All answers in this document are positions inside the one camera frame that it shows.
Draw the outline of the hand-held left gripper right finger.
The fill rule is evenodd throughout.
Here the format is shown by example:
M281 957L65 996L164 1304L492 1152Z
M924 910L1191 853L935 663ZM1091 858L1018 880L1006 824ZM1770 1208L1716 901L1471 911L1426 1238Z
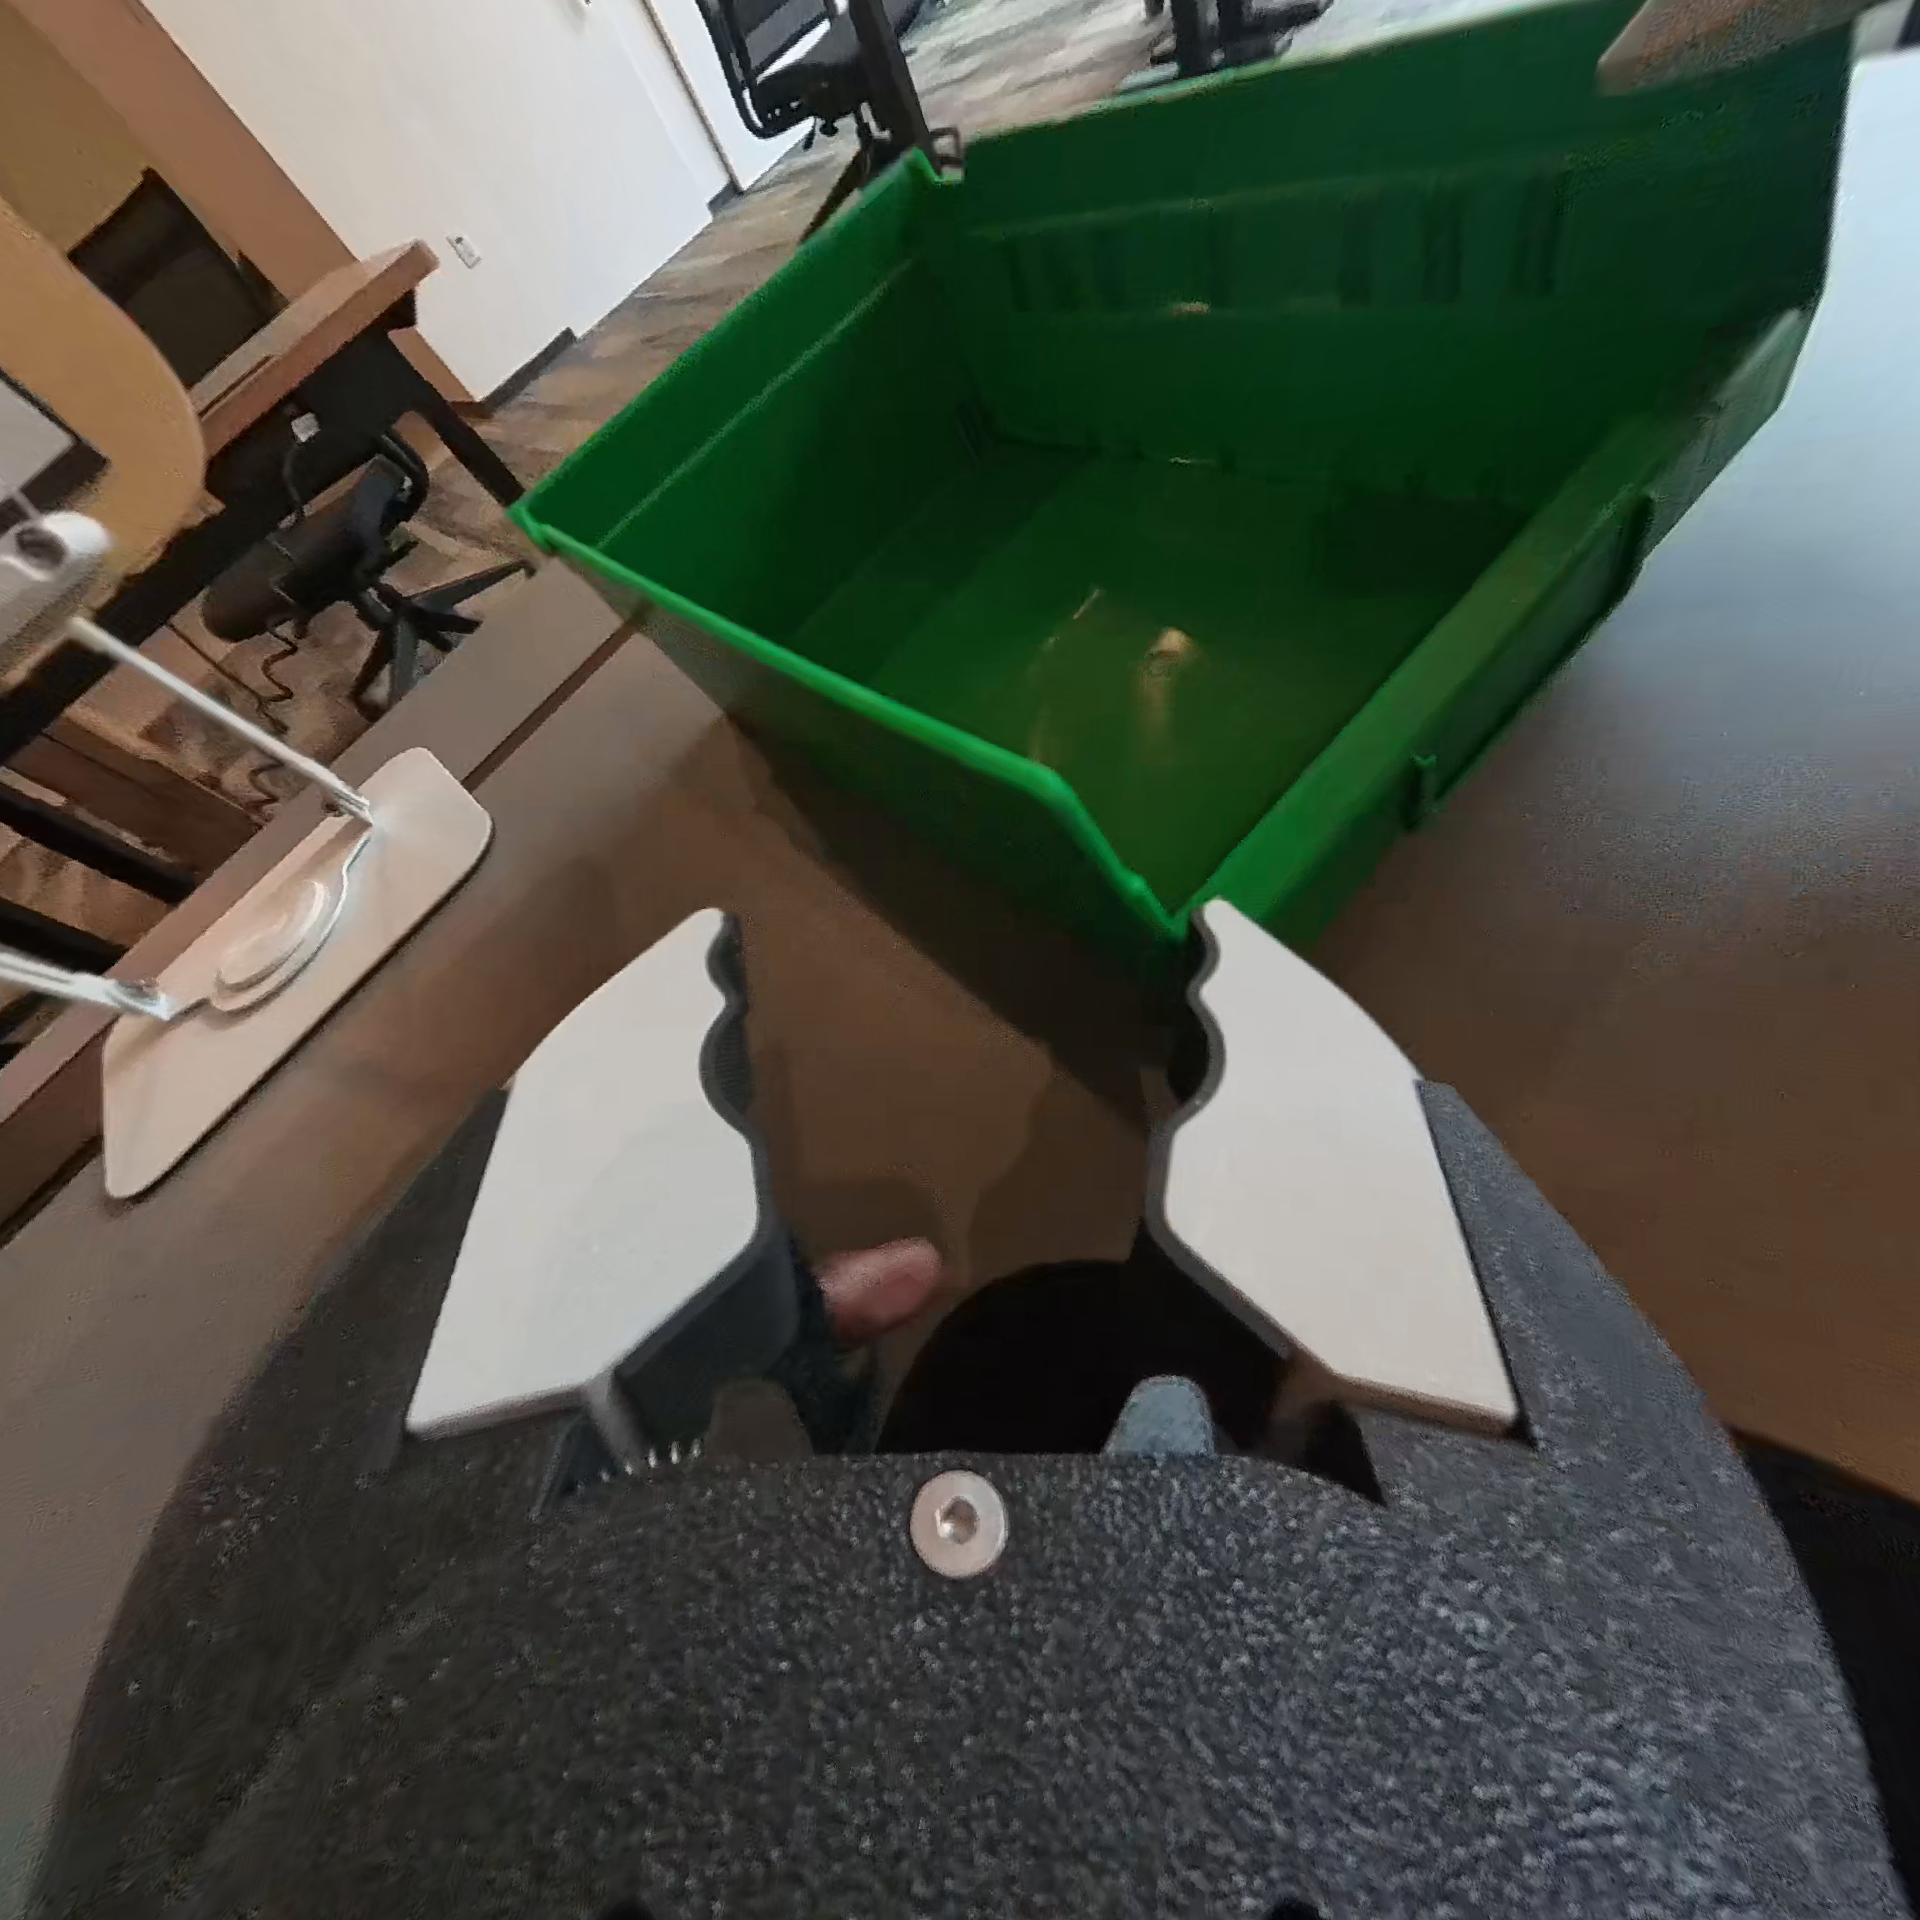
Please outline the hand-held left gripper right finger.
M1284 1421L1343 1406L1519 1428L1417 1068L1232 902L1191 935L1199 1079L1151 1148L1148 1231L1281 1354Z

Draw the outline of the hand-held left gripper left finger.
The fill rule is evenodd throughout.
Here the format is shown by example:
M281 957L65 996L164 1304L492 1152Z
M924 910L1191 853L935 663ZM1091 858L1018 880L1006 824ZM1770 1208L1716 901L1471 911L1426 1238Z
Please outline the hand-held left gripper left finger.
M739 921L703 908L513 1077L406 1430L587 1420L616 1462L686 1462L716 1396L798 1332L753 1130Z

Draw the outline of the person's right hand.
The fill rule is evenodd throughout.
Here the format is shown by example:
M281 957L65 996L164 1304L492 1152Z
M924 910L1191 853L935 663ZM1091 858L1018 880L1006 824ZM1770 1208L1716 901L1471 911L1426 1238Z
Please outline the person's right hand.
M911 1324L944 1286L944 1254L930 1238L890 1238L830 1254L816 1265L827 1327L851 1350Z

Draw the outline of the silver monitor stand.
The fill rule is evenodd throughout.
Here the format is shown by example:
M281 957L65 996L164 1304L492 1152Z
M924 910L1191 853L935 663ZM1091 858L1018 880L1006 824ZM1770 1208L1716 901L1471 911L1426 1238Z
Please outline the silver monitor stand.
M314 785L324 804L264 880L156 978L63 967L6 949L3 978L112 1015L104 1045L104 1189L129 1201L186 1161L355 989L473 876L488 808L428 749L355 785L220 704L81 610L107 556L79 512L6 529L6 644L74 640L163 686Z

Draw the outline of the green plastic storage bin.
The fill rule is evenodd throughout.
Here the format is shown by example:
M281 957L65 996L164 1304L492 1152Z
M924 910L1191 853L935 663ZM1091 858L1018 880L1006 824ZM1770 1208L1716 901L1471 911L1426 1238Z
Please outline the green plastic storage bin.
M1290 943L1793 382L1854 5L1537 5L897 162L513 510L756 738L1160 973Z

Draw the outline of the wooden desk with black legs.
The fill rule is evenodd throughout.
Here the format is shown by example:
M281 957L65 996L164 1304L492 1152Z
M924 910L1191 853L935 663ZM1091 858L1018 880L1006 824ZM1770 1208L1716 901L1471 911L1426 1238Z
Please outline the wooden desk with black legs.
M452 458L510 508L523 484L476 424L401 344L417 326L417 294L440 266L415 240L329 271L191 392L208 476L187 500L210 517L164 526L156 556L134 565L94 618L139 644L228 565L246 557L347 471L408 416L419 416Z

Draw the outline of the curved wooden panel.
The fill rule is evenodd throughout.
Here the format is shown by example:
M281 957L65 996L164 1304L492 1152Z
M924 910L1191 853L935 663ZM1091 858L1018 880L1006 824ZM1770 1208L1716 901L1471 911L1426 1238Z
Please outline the curved wooden panel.
M107 578L153 565L202 512L202 421L159 346L9 202L3 368L104 454L79 508L107 529Z

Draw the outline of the black mesh office chair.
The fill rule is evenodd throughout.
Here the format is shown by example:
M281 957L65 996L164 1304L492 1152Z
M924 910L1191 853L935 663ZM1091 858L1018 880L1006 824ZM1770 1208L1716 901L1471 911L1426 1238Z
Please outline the black mesh office chair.
M906 65L902 39L924 1L700 1L728 92L756 136L804 130L832 136L851 125L855 151L800 232L810 241L857 192L907 152L948 156L952 128L935 128Z

